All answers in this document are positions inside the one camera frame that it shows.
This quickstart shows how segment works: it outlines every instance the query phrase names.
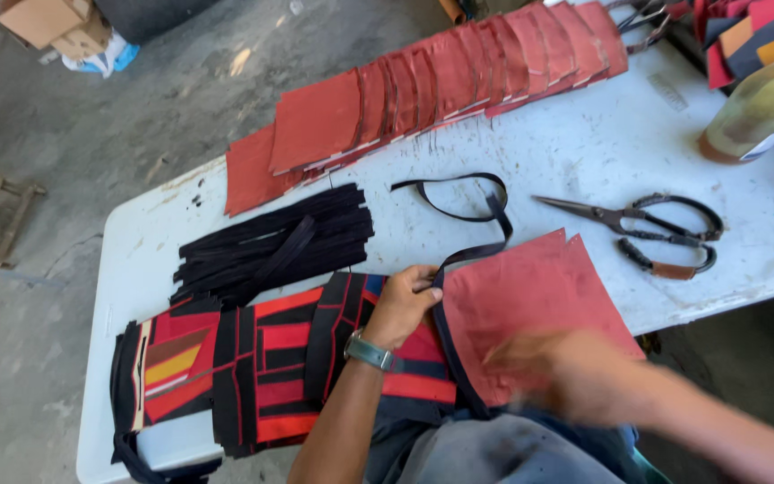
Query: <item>white plastic bag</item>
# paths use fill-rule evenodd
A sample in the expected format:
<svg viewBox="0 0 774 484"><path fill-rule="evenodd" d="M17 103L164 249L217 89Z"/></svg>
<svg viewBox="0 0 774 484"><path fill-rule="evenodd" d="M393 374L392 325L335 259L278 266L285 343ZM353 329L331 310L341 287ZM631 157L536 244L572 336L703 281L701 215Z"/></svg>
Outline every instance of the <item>white plastic bag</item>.
<svg viewBox="0 0 774 484"><path fill-rule="evenodd" d="M64 66L76 72L100 72L104 79L109 79L115 71L121 71L136 57L139 46L128 44L118 32L113 30L113 37L104 52L83 60L71 60L62 55Z"/></svg>

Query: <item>glass bottle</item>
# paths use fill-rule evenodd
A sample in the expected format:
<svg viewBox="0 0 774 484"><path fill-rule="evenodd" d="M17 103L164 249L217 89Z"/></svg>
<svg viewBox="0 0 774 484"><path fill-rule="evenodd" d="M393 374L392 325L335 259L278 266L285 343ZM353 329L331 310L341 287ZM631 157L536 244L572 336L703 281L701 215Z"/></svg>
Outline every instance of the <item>glass bottle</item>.
<svg viewBox="0 0 774 484"><path fill-rule="evenodd" d="M705 158L728 164L774 147L774 63L742 81L698 140Z"/></svg>

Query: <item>black scissor handle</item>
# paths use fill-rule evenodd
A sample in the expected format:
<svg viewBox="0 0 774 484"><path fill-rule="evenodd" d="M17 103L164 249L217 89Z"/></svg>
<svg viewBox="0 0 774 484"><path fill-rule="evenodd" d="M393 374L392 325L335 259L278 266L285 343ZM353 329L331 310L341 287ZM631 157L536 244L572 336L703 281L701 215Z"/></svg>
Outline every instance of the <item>black scissor handle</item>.
<svg viewBox="0 0 774 484"><path fill-rule="evenodd" d="M696 209L704 215L704 218L709 223L709 229L705 232L694 233L687 228L673 224L667 220L662 220L643 210L645 207L650 207L659 203L682 203L683 205ZM632 208L627 208L623 212L626 217L644 219L673 232L673 235L664 235L643 230L623 230L624 235L629 235L631 237L646 238L648 240L662 240L676 246L699 247L703 242L718 240L722 237L722 233L724 233L724 222L722 221L722 217L716 214L712 208L707 207L697 200L676 194L655 193L644 196L632 203Z"/></svg>
<svg viewBox="0 0 774 484"><path fill-rule="evenodd" d="M654 215L647 213L643 210L645 207L650 207L659 203L682 203L693 207L698 212L704 215L709 222L710 228L706 232L694 233L679 225L672 224L667 220L662 220ZM642 197L632 203L632 208L625 209L626 216L637 219L644 219L655 225L666 228L671 231L673 235L664 235L661 233L653 233L642 230L623 230L624 235L629 235L636 238L645 238L648 240L662 240L676 246L687 246L703 249L706 252L706 259L697 267L690 267L686 265L665 264L651 260L647 256L643 255L641 251L632 245L626 237L618 240L618 247L627 258L635 261L641 269L648 270L653 273L654 276L666 277L669 279L689 280L692 279L695 274L700 274L715 264L715 259L718 258L715 249L706 245L704 242L710 240L718 240L724 233L724 222L722 217L713 211L712 208L684 196L676 194L661 194L655 193L649 196Z"/></svg>

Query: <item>stack of red leather pieces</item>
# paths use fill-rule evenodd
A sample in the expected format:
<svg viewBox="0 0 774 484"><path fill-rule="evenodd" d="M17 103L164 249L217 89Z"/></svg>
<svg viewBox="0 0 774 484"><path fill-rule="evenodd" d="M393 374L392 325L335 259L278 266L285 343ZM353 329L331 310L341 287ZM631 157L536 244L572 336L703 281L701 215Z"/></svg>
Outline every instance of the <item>stack of red leather pieces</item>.
<svg viewBox="0 0 774 484"><path fill-rule="evenodd" d="M469 116L498 116L628 69L618 28L599 2L534 3L465 23L284 93L274 123L226 153L226 214L399 139Z"/></svg>

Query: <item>bundle of black leather strips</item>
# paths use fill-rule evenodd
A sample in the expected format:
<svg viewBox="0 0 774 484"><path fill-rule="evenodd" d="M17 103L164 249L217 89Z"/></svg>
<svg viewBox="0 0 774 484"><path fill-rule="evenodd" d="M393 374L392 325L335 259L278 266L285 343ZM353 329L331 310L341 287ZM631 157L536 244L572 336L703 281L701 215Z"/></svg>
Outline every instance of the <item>bundle of black leather strips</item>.
<svg viewBox="0 0 774 484"><path fill-rule="evenodd" d="M183 284L171 303L207 295L242 307L262 291L364 262L375 234L365 202L350 183L182 246L174 280Z"/></svg>

